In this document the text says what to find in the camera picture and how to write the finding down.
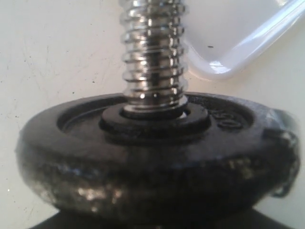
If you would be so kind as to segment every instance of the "weight plate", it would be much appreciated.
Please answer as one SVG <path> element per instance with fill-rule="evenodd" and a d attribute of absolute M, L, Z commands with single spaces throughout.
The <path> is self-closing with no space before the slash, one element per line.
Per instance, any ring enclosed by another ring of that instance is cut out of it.
<path fill-rule="evenodd" d="M 60 209 L 131 224 L 215 220 L 288 193 L 300 165 L 289 116 L 227 96 L 187 96 L 209 111 L 210 124 L 186 142 L 108 140 L 99 123 L 126 102 L 121 94 L 48 109 L 21 132 L 22 177 Z"/>

